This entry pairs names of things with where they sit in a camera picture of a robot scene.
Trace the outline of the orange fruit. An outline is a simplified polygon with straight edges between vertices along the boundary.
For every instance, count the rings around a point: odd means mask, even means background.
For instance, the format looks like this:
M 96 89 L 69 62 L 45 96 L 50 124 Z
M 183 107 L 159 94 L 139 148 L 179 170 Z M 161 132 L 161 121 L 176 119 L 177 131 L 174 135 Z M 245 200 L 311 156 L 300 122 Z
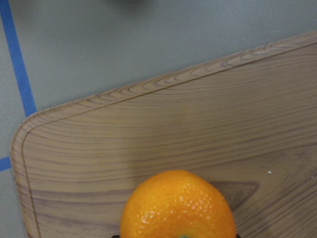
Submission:
M 234 238 L 236 226 L 224 196 L 188 171 L 157 174 L 127 200 L 122 238 Z

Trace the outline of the wooden cutting board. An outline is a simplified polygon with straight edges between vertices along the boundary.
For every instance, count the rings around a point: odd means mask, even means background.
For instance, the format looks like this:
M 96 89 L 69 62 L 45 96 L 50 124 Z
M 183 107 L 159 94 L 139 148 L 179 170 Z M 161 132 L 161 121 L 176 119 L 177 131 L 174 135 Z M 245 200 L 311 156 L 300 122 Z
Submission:
M 130 193 L 188 170 L 243 238 L 317 235 L 317 34 L 29 116 L 11 144 L 26 236 L 109 238 Z

